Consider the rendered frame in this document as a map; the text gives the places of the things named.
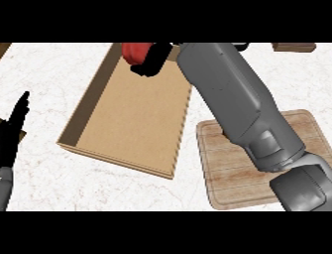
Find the red bell pepper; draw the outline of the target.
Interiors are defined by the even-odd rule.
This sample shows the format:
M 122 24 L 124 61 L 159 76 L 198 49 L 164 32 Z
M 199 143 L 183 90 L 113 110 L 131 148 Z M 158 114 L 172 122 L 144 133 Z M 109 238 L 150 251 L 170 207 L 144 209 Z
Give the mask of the red bell pepper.
M 130 65 L 141 64 L 152 43 L 122 43 L 121 55 Z

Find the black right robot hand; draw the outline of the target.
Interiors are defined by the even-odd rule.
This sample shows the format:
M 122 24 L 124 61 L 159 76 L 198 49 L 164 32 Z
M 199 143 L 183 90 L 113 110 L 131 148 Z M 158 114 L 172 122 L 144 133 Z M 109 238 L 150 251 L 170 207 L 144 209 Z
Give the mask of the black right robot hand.
M 181 43 L 175 57 L 178 69 L 186 79 L 196 83 L 202 80 L 251 79 L 254 71 L 240 55 L 248 43 Z M 152 43 L 144 61 L 131 65 L 139 75 L 158 74 L 171 53 L 170 43 Z

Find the brown wooden block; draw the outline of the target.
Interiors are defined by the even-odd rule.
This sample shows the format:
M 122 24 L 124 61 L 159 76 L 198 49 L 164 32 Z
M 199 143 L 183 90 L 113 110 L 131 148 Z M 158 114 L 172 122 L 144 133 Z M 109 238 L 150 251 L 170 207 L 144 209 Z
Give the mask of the brown wooden block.
M 273 43 L 276 52 L 311 53 L 316 49 L 314 43 Z

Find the pale wooden cutting board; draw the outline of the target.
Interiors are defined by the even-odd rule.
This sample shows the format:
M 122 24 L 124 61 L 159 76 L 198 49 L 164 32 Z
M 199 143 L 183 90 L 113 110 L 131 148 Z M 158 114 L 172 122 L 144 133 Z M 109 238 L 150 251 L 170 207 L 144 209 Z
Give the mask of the pale wooden cutting board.
M 305 151 L 320 155 L 332 168 L 332 149 L 311 113 L 298 109 L 280 114 L 304 142 Z M 255 169 L 245 150 L 230 143 L 215 120 L 198 123 L 196 138 L 211 207 L 227 210 L 277 202 L 268 181 L 280 173 Z

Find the open cardboard box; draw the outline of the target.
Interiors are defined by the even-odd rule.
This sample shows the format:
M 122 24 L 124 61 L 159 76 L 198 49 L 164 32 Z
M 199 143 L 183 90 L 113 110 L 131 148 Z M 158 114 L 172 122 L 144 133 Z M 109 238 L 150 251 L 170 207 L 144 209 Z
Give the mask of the open cardboard box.
M 159 73 L 137 75 L 112 44 L 57 145 L 68 151 L 171 179 L 192 85 L 172 49 Z

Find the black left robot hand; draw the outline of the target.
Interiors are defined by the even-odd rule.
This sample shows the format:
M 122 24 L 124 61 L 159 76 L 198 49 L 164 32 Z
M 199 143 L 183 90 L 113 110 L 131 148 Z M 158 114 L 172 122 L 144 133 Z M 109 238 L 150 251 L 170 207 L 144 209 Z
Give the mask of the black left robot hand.
M 28 108 L 29 92 L 25 91 L 7 120 L 0 122 L 0 168 L 12 167 L 16 159 L 19 134 L 23 126 Z

